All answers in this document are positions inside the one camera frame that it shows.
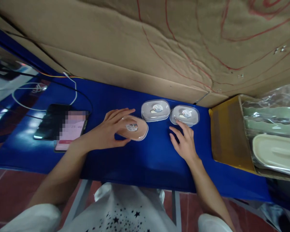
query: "white shirt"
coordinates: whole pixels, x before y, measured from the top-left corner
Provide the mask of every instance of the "white shirt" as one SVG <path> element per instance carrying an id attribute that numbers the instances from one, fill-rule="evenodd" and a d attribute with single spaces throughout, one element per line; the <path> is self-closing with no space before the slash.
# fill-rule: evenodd
<path id="1" fill-rule="evenodd" d="M 156 189 L 106 183 L 95 193 L 96 202 L 60 232 L 172 232 L 178 231 L 163 206 L 163 194 Z M 1 228 L 0 232 L 52 232 L 61 219 L 51 204 L 35 205 Z M 220 218 L 203 214 L 199 232 L 232 232 Z"/>

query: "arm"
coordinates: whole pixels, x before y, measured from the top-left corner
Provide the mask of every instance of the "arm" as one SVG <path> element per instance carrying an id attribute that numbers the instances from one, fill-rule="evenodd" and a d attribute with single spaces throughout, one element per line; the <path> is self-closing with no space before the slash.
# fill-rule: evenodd
<path id="1" fill-rule="evenodd" d="M 194 131 L 186 124 L 180 121 L 176 122 L 183 129 L 184 135 L 174 127 L 170 127 L 180 143 L 178 144 L 174 135 L 170 133 L 171 142 L 177 153 L 187 162 L 190 168 L 203 212 L 221 218 L 235 231 L 227 207 L 196 153 L 193 140 Z"/>
<path id="2" fill-rule="evenodd" d="M 65 203 L 75 190 L 80 178 L 87 153 L 91 150 L 123 147 L 129 139 L 115 140 L 114 134 L 127 124 L 134 124 L 131 119 L 121 120 L 135 109 L 112 110 L 105 115 L 104 121 L 88 133 L 74 140 L 67 152 L 47 175 L 33 195 L 28 207 L 49 203 Z"/>

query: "cardboard box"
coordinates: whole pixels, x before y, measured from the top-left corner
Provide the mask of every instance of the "cardboard box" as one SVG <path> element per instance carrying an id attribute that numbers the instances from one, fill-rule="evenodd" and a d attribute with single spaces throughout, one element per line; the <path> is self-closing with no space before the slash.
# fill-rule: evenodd
<path id="1" fill-rule="evenodd" d="M 253 164 L 242 110 L 242 102 L 253 99 L 237 95 L 209 110 L 213 158 L 256 175 L 290 181 L 290 175 L 257 168 Z"/>

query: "pink screen display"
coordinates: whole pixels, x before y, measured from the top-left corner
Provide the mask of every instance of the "pink screen display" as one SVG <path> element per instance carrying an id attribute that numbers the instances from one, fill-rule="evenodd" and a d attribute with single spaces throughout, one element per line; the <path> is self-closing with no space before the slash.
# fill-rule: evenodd
<path id="1" fill-rule="evenodd" d="M 83 111 L 69 111 L 62 125 L 55 150 L 66 151 L 70 143 L 81 136 L 86 117 Z"/>

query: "clear plastic lid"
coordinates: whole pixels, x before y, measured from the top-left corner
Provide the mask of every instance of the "clear plastic lid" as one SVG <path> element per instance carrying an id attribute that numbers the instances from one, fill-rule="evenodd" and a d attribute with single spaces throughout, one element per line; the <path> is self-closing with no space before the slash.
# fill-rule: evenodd
<path id="1" fill-rule="evenodd" d="M 199 122 L 200 114 L 199 111 L 193 107 L 178 105 L 171 110 L 170 120 L 174 125 L 177 125 L 176 120 L 178 120 L 192 127 Z"/>
<path id="2" fill-rule="evenodd" d="M 140 119 L 132 115 L 127 115 L 123 117 L 122 120 L 127 119 L 127 118 L 133 119 L 137 123 L 126 125 L 125 128 L 119 129 L 119 131 L 117 131 L 117 134 L 127 139 L 134 140 L 134 141 L 143 140 L 146 137 L 147 132 L 148 132 L 147 123 L 143 119 Z"/>
<path id="3" fill-rule="evenodd" d="M 170 115 L 170 105 L 165 100 L 151 100 L 143 103 L 142 118 L 146 122 L 165 120 Z"/>

